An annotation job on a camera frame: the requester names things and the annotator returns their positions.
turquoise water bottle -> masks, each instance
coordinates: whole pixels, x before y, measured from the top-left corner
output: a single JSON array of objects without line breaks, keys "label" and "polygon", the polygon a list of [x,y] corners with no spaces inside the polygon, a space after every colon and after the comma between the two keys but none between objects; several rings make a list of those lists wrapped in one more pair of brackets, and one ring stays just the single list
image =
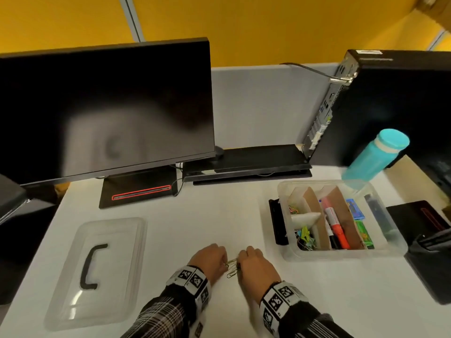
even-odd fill
[{"label": "turquoise water bottle", "polygon": [[343,180],[370,181],[387,167],[410,143],[409,137],[396,129],[383,129],[341,176]]}]

hand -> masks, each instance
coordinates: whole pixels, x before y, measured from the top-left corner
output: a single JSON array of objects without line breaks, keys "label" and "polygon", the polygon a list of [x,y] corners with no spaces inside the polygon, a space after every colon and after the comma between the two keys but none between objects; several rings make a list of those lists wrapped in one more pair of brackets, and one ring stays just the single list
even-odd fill
[{"label": "hand", "polygon": [[237,262],[241,265],[242,282],[257,304],[274,282],[281,281],[274,266],[263,257],[260,249],[248,246],[241,250]]},{"label": "hand", "polygon": [[226,263],[226,249],[214,243],[195,253],[188,265],[200,268],[210,284],[213,285],[228,270]]}]

red marker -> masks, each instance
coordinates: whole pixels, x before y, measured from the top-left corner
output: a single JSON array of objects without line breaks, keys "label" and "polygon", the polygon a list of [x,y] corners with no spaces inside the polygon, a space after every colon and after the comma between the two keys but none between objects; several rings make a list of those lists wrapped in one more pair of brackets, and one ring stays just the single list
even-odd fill
[{"label": "red marker", "polygon": [[348,240],[346,239],[345,233],[343,233],[343,228],[340,225],[337,214],[335,213],[334,208],[331,206],[329,199],[327,197],[322,198],[321,205],[323,206],[324,213],[326,214],[327,222],[340,241],[341,247],[343,249],[351,249]]}]

desk surface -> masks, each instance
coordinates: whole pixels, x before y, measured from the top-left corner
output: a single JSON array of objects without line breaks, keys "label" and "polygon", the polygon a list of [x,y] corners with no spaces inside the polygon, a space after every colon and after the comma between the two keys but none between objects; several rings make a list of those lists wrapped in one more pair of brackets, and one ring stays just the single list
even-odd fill
[{"label": "desk surface", "polygon": [[[312,173],[312,179],[340,179],[336,167],[314,167]],[[342,262],[283,260],[274,242],[268,207],[268,199],[277,198],[278,183],[187,184],[176,198],[99,210],[102,181],[73,182],[0,326],[0,338],[119,337],[146,302],[163,290],[173,271],[212,242],[224,245],[230,258],[248,245],[261,248],[282,278],[296,284],[319,311],[330,313],[356,338],[449,336],[451,307],[433,301],[402,257]],[[383,173],[372,184],[386,206],[403,203]],[[132,315],[121,323],[48,332],[44,317],[78,227],[92,220],[125,217],[142,217],[148,223]],[[223,277],[213,290],[205,312],[204,338],[269,336],[256,305],[248,305],[236,277]]]}]

person's left hand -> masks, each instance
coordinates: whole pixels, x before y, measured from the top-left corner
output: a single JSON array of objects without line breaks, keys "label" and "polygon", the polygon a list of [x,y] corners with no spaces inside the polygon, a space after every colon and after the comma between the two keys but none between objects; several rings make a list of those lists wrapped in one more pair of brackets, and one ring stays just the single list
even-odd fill
[{"label": "person's left hand", "polygon": [[200,268],[210,284],[213,285],[228,270],[226,263],[226,249],[214,243],[195,253],[188,265]]}]

